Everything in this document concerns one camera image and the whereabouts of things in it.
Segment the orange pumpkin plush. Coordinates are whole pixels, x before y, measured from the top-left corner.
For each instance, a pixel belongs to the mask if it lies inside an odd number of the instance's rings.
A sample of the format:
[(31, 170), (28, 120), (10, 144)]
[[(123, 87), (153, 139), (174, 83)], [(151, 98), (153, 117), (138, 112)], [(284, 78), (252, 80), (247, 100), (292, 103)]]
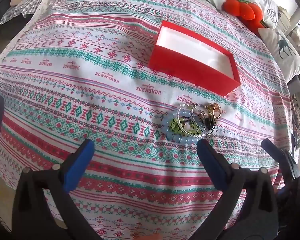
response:
[(244, 0), (225, 0), (222, 10), (239, 18), (252, 33), (260, 36), (258, 30), (264, 28), (263, 11), (257, 4)]

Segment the red jewelry box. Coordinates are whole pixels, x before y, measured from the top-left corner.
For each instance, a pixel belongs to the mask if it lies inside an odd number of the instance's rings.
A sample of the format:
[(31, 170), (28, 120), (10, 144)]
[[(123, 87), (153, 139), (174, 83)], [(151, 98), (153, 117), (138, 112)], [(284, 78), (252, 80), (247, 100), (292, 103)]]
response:
[(232, 53), (179, 25), (162, 21), (148, 67), (220, 96), (241, 85)]

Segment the white deer pillow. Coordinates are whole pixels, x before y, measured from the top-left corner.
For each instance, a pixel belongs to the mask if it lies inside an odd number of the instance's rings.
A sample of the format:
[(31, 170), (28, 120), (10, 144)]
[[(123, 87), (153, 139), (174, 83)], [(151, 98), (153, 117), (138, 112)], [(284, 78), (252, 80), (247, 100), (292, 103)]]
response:
[(258, 33), (281, 69), (286, 83), (300, 75), (300, 55), (284, 33), (270, 28), (259, 28)]

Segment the patterned handmade bed cover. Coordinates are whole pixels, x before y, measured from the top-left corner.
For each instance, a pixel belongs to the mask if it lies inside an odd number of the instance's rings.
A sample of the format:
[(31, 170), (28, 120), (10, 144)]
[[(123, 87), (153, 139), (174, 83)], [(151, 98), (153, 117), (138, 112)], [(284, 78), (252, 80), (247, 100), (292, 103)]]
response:
[[(220, 96), (148, 67), (163, 21), (232, 53), (241, 84)], [(71, 198), (104, 239), (159, 233), (187, 239), (221, 193), (196, 146), (167, 140), (162, 124), (182, 103), (217, 103), (211, 146), (229, 162), (268, 169), (261, 147), (291, 148), (290, 94), (266, 45), (205, 0), (42, 0), (0, 55), (0, 177), (15, 189), (22, 170), (60, 164), (84, 139), (93, 161)]]

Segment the checked bed sheet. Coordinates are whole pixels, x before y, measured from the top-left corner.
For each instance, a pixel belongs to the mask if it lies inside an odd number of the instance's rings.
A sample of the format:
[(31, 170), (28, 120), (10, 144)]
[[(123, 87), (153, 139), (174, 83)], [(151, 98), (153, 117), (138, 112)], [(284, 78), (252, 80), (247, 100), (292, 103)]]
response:
[(24, 18), (27, 15), (33, 15), (42, 0), (22, 0), (18, 5), (10, 7), (0, 19), (0, 24), (3, 25), (11, 19), (22, 15)]

